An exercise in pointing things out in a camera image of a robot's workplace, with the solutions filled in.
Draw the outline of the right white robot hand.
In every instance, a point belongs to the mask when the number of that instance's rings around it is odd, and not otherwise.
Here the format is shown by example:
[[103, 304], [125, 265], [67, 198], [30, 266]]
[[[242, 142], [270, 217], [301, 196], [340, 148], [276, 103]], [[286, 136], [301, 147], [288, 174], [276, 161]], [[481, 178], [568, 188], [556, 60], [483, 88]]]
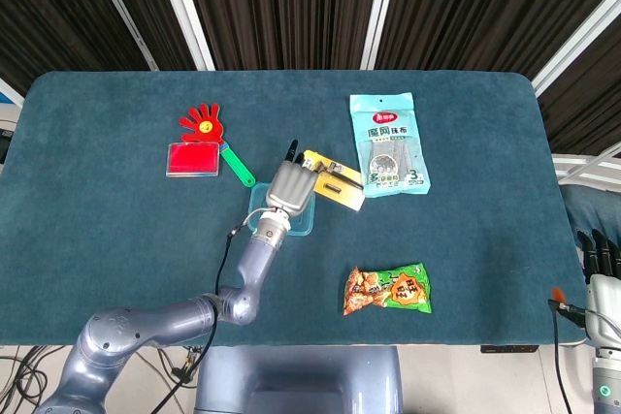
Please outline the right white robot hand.
[[[586, 304], [567, 303], [562, 290], [554, 288], [548, 300], [553, 321], [561, 315], [584, 330], [596, 347], [621, 351], [621, 248], [599, 230], [590, 235], [578, 231], [577, 238], [583, 253]], [[554, 328], [558, 341], [556, 322]]]

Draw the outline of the razor in yellow blister pack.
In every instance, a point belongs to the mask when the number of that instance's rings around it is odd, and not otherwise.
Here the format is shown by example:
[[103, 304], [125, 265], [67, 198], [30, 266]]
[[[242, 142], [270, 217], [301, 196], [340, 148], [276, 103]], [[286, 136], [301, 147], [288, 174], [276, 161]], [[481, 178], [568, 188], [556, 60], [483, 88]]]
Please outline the razor in yellow blister pack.
[[308, 149], [304, 151], [303, 166], [318, 173], [315, 194], [355, 211], [361, 209], [365, 195], [359, 172]]

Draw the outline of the black table control panel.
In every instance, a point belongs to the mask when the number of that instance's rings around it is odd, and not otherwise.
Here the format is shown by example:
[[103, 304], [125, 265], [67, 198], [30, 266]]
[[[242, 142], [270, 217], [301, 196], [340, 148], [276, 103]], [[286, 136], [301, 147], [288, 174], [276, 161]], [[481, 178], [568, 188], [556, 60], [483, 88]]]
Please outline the black table control panel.
[[532, 344], [481, 344], [479, 349], [482, 354], [532, 354], [539, 350], [539, 346]]

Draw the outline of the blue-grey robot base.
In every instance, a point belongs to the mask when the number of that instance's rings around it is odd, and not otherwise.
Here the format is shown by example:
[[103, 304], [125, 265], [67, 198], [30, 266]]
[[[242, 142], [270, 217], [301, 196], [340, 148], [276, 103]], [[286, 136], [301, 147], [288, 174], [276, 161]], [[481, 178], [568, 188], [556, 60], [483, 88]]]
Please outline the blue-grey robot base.
[[193, 414], [403, 414], [394, 346], [217, 346]]

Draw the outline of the white metal post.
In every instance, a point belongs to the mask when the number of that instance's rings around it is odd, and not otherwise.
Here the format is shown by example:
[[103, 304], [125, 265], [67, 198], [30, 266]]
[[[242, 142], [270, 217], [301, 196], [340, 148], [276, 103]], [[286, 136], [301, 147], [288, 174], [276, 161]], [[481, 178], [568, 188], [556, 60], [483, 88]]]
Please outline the white metal post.
[[169, 1], [196, 69], [198, 71], [214, 71], [215, 65], [212, 59], [212, 52], [194, 0]]
[[621, 16], [621, 0], [602, 0], [532, 79], [540, 97]]
[[381, 42], [382, 32], [391, 0], [373, 0], [365, 41], [362, 49], [360, 70], [371, 71], [375, 68]]

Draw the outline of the red rectangular flat case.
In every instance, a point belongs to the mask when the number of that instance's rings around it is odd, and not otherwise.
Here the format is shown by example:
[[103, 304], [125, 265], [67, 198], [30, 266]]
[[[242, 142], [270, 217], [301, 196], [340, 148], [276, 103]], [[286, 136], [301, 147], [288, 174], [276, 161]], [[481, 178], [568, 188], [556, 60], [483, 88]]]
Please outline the red rectangular flat case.
[[219, 173], [218, 143], [171, 143], [167, 154], [167, 177], [205, 177]]

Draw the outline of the white metal frame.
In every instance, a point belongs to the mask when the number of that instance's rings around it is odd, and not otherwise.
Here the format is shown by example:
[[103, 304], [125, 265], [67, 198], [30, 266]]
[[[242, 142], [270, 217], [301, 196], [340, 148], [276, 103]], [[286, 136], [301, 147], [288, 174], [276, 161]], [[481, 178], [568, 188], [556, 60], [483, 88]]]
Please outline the white metal frame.
[[621, 193], [621, 142], [595, 156], [553, 154], [552, 162], [560, 185], [583, 185]]

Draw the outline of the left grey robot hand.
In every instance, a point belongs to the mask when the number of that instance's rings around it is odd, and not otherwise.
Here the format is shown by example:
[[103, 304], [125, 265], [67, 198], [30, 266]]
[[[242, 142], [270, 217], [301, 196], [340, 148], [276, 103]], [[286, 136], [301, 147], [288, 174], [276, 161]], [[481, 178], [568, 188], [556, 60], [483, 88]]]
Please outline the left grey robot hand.
[[317, 172], [304, 166], [304, 152], [297, 152], [297, 148], [298, 141], [293, 140], [266, 194], [268, 207], [283, 210], [290, 217], [304, 211], [318, 178]]

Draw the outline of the black power plug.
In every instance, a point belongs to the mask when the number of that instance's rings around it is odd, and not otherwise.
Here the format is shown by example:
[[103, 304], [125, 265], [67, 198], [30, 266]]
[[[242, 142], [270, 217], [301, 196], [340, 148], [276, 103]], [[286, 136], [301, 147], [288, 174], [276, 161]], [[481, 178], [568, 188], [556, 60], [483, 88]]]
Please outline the black power plug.
[[184, 349], [186, 350], [186, 356], [183, 363], [179, 367], [173, 367], [171, 372], [182, 384], [189, 385], [196, 372], [195, 363], [201, 355], [203, 347], [184, 346]]

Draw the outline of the dark brown pleated curtain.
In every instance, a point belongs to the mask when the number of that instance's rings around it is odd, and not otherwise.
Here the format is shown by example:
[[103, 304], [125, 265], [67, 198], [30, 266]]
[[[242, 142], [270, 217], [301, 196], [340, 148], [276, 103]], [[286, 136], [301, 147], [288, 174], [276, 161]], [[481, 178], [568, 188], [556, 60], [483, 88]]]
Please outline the dark brown pleated curtain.
[[[123, 0], [159, 71], [196, 69], [169, 0]], [[391, 0], [375, 69], [532, 80], [602, 0]], [[373, 0], [194, 0], [218, 70], [355, 69]], [[111, 0], [0, 0], [0, 80], [149, 70]], [[621, 142], [621, 16], [540, 97], [550, 148]]]

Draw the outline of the light blue cleaning cloth package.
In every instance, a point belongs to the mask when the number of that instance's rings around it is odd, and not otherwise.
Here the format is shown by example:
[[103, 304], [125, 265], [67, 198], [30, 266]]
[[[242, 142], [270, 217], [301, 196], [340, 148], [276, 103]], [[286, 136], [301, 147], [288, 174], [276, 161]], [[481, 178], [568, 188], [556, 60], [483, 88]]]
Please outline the light blue cleaning cloth package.
[[431, 180], [413, 95], [352, 95], [349, 113], [364, 195], [426, 195]]

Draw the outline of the thin grey metal post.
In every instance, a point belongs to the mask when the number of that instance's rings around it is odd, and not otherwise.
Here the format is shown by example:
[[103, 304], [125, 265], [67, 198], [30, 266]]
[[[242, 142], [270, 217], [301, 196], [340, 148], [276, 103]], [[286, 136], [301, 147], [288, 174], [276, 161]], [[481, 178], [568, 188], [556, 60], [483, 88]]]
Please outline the thin grey metal post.
[[131, 35], [132, 39], [134, 40], [136, 46], [138, 47], [139, 51], [141, 52], [144, 60], [146, 61], [149, 69], [153, 72], [157, 72], [159, 71], [159, 67], [153, 57], [153, 55], [151, 54], [144, 38], [143, 35], [141, 34], [136, 22], [134, 21], [134, 18], [131, 16], [129, 10], [127, 9], [126, 4], [124, 3], [123, 0], [111, 0], [114, 8], [116, 9], [116, 11], [118, 12], [122, 22], [124, 23], [124, 25], [126, 26], [129, 34]]

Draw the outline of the teal table cloth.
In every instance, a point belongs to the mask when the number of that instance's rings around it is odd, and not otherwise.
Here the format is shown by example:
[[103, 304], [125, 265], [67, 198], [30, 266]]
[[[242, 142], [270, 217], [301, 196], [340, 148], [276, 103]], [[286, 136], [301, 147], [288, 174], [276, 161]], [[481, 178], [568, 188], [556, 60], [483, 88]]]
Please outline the teal table cloth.
[[[585, 284], [531, 83], [456, 71], [49, 72], [31, 85], [0, 174], [0, 344], [70, 344], [97, 311], [159, 307], [237, 286], [250, 192], [228, 169], [169, 178], [179, 120], [218, 103], [261, 181], [293, 140], [357, 164], [349, 97], [410, 92], [430, 191], [319, 200], [286, 239], [249, 325], [219, 345], [546, 344], [554, 287]], [[432, 313], [343, 315], [354, 268], [422, 263]]]

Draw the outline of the blue translucent plastic lid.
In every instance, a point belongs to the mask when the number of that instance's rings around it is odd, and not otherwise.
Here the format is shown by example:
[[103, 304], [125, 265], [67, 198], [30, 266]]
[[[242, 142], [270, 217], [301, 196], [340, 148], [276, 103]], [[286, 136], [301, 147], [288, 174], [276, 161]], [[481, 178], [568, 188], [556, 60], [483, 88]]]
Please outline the blue translucent plastic lid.
[[[268, 188], [269, 184], [263, 182], [259, 182], [251, 188], [248, 202], [249, 213], [252, 213], [259, 208], [267, 207], [266, 194]], [[305, 237], [309, 235], [313, 227], [314, 210], [315, 195], [311, 194], [310, 199], [303, 212], [296, 217], [289, 218], [291, 228], [287, 234], [291, 237]]]

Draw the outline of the teal covered side table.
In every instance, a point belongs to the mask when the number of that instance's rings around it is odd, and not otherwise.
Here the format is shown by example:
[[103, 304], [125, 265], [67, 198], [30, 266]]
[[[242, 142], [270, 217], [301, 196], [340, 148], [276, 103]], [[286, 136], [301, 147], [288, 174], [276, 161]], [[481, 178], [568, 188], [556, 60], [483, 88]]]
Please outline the teal covered side table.
[[621, 247], [621, 193], [575, 184], [561, 185], [560, 191], [576, 246], [578, 232], [598, 230]]

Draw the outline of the green orange snack bag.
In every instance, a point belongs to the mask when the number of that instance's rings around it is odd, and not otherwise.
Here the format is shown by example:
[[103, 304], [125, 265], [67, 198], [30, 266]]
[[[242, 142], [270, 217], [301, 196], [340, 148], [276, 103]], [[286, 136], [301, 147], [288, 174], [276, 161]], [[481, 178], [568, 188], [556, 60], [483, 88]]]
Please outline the green orange snack bag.
[[431, 289], [422, 263], [384, 271], [354, 268], [344, 286], [343, 315], [369, 305], [432, 313]]

